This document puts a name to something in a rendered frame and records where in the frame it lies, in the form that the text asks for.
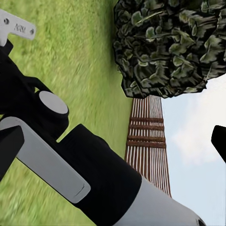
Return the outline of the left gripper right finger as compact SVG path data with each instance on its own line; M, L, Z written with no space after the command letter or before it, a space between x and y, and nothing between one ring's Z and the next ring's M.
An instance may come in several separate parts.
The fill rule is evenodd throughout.
M226 163L226 127L215 125L211 142Z

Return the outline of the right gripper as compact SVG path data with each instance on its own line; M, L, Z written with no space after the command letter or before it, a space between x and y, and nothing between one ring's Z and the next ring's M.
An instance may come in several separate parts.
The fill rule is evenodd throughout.
M12 59L8 56L12 50L14 45L7 39L7 42L4 47L0 46L0 63L10 63L12 65L17 65L12 61Z

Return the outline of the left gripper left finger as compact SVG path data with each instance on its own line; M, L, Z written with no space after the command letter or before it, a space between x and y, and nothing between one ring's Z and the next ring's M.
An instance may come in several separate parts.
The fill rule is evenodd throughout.
M0 130L0 181L24 144L21 126Z

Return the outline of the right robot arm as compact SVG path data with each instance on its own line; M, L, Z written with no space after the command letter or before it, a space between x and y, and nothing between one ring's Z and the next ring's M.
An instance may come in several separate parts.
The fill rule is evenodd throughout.
M68 106L8 56L8 33L33 40L35 32L33 23L0 9L0 130L21 126L16 158L97 226L206 226L83 124L57 142L69 126Z

